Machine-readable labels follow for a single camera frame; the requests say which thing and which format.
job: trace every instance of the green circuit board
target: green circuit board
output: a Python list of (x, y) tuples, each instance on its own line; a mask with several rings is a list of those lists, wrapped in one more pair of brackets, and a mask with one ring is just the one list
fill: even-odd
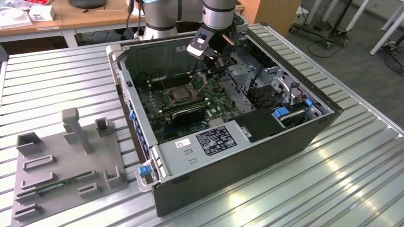
[[(221, 80), (215, 77), (207, 79), (205, 76), (195, 76), (187, 84), (163, 87), (163, 90), (155, 91), (147, 87), (139, 88), (141, 100), (159, 143), (210, 128), (210, 121), (214, 119), (215, 122), (229, 122), (241, 115), (221, 87)], [(205, 119), (183, 127), (174, 127), (173, 115), (193, 108), (205, 108)]]

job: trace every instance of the wooden desk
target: wooden desk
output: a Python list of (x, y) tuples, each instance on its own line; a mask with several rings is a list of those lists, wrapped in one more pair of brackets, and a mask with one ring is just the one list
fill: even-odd
[[(51, 5), (55, 8), (57, 17), (54, 21), (34, 21), (33, 26), (0, 30), (0, 43), (15, 40), (35, 39), (51, 36), (63, 36), (69, 47), (77, 47), (77, 34), (98, 32), (127, 27), (127, 1), (107, 0), (106, 6), (98, 9), (79, 9), (70, 4), (69, 0), (54, 0)], [(237, 6), (237, 13), (241, 14), (245, 6)], [(138, 27), (137, 16), (130, 18), (130, 27)]]
[(0, 30), (0, 42), (62, 35), (63, 22), (59, 0), (55, 0), (51, 5), (57, 13), (54, 21), (33, 21), (30, 26)]
[[(63, 36), (69, 47), (77, 47), (77, 34), (107, 31), (127, 27), (129, 5), (126, 0), (107, 0), (107, 4), (97, 9), (79, 9), (69, 0), (58, 0), (63, 21)], [(130, 18), (130, 27), (138, 27), (139, 20), (134, 15)]]
[[(79, 9), (70, 5), (69, 0), (59, 0), (59, 4), (65, 29), (127, 23), (129, 5), (126, 0), (107, 0), (107, 4), (103, 7), (90, 9), (86, 13), (83, 13), (85, 9)], [(138, 21), (138, 17), (133, 15), (130, 22)]]

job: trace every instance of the warning label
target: warning label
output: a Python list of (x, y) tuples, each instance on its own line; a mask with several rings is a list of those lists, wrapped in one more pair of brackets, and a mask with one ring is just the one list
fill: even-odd
[(234, 137), (226, 129), (226, 126), (197, 135), (197, 138), (202, 144), (206, 154), (210, 156), (238, 145)]

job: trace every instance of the caster wheel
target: caster wheel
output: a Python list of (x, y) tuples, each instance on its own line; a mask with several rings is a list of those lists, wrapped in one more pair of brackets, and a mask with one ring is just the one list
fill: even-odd
[(326, 43), (326, 49), (330, 49), (333, 45), (334, 45), (333, 43), (327, 42)]
[(290, 29), (290, 32), (291, 32), (291, 34), (295, 34), (297, 33), (297, 27), (294, 26), (291, 29)]

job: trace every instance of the blue clip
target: blue clip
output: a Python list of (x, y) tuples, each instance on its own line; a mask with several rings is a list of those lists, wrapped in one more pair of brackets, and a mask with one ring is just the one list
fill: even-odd
[(291, 113), (291, 111), (289, 111), (289, 109), (286, 107), (281, 107), (274, 111), (274, 114), (278, 118), (281, 118), (282, 116), (286, 116), (290, 113)]
[(151, 165), (139, 167), (139, 175), (141, 175), (141, 176), (146, 176), (146, 175), (151, 174), (153, 171), (154, 171), (154, 170), (153, 170)]
[(135, 119), (137, 119), (135, 111), (131, 110), (131, 113), (130, 113), (130, 120), (135, 120)]
[(314, 102), (310, 99), (307, 99), (305, 102), (306, 102), (306, 105), (309, 105), (310, 107), (314, 105)]

